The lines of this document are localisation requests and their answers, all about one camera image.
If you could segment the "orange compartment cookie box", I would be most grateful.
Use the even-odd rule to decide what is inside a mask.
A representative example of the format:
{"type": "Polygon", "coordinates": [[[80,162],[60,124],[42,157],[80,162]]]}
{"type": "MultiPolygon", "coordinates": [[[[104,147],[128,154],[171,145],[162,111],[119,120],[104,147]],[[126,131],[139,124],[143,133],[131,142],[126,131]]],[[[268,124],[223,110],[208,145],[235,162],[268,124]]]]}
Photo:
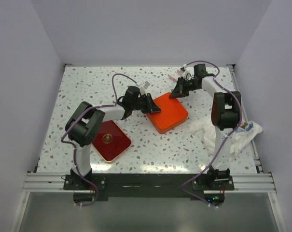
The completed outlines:
{"type": "Polygon", "coordinates": [[[166,115],[163,113],[147,114],[148,119],[153,124],[155,129],[160,133],[164,134],[180,124],[184,123],[188,117],[188,114],[182,115],[166,115]]]}

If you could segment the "orange box lid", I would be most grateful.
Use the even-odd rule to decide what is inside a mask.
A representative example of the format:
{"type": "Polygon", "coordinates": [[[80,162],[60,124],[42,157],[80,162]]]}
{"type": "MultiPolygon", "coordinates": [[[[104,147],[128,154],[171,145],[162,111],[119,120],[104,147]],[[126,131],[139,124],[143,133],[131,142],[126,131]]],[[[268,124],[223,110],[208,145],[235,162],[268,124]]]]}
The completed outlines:
{"type": "Polygon", "coordinates": [[[182,115],[188,114],[188,111],[180,103],[178,99],[169,98],[170,92],[154,99],[156,105],[161,109],[161,113],[166,115],[182,115]]]}

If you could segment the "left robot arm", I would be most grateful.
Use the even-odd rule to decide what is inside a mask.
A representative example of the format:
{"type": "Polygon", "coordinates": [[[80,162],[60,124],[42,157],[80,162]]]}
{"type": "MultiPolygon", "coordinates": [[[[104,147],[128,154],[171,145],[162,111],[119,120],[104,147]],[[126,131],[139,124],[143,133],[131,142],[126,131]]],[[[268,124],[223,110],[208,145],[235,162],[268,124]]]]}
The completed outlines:
{"type": "Polygon", "coordinates": [[[74,184],[79,189],[87,189],[91,185],[91,177],[88,175],[92,172],[90,145],[97,137],[102,123],[125,120],[134,111],[152,114],[161,112],[161,109],[143,87],[129,86],[123,96],[116,98],[114,104],[93,106],[84,101],[69,118],[61,142],[73,146],[71,171],[76,174],[74,184]]]}

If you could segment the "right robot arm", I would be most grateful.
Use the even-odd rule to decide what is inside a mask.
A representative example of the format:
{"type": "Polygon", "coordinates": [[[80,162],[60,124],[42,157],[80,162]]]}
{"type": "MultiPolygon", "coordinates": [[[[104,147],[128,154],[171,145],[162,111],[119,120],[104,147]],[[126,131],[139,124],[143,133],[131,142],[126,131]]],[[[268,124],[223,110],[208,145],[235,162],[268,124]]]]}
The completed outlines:
{"type": "Polygon", "coordinates": [[[230,177],[231,139],[242,122],[241,94],[228,90],[216,80],[220,74],[216,65],[207,61],[193,61],[191,64],[195,64],[194,74],[184,64],[178,71],[179,78],[169,97],[184,98],[191,91],[202,89],[213,98],[211,122],[215,127],[215,148],[213,159],[207,167],[183,186],[197,181],[203,175],[207,186],[217,190],[230,177]]]}

